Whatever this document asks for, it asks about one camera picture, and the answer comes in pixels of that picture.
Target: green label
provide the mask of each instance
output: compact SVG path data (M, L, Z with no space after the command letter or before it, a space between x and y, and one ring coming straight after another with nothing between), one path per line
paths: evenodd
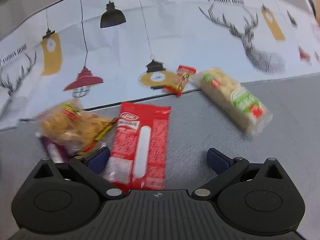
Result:
M207 73L207 74L205 74L205 75L203 76L203 80L204 80L204 81L207 81L208 83L210 83L210 81L211 81L212 79L214 79L214 76L211 75L210 73Z
M231 93L231 101L235 107L239 108L243 113L249 113L249 108L253 105L260 106L260 101L245 89L233 91Z

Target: black pendant lamp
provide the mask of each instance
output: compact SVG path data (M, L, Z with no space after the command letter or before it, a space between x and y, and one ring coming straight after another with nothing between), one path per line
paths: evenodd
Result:
M115 8L115 4L109 0L106 5L106 12L102 14L100 28L108 28L125 23L125 17L122 11Z

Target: ribbed black surface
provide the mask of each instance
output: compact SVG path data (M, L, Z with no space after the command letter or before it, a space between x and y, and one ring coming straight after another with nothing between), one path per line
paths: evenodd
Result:
M225 223L210 202L194 200L185 190L159 192L132 190L130 195L122 200L107 202L92 222L73 232L41 236L22 229L12 237L12 240L28 239L289 240L301 238L293 232L273 237L243 233Z

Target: food package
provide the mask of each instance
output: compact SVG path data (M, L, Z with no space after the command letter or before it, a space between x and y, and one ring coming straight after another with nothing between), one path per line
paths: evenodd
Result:
M41 114L38 119L41 134L65 146L71 155L75 152L84 154L92 150L97 141L116 123L116 119L82 110L78 99L56 105Z
M123 191L164 189L171 107L121 103L113 149L103 177Z
M219 68L195 74L192 82L247 133L261 133L272 120L272 114L254 95Z
M176 81L165 85L164 88L175 92L178 96L181 96L184 87L188 83L189 76L196 73L196 71L197 69L194 67L179 65Z

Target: red candy wrapper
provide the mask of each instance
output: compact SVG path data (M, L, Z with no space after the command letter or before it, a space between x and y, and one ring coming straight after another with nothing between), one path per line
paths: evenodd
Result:
M171 107L121 103L113 149L103 177L127 192L164 189Z
M189 76L196 73L194 67L179 65L177 70L177 80L171 84L165 85L164 88L175 92L178 96L182 95L183 89L188 83Z

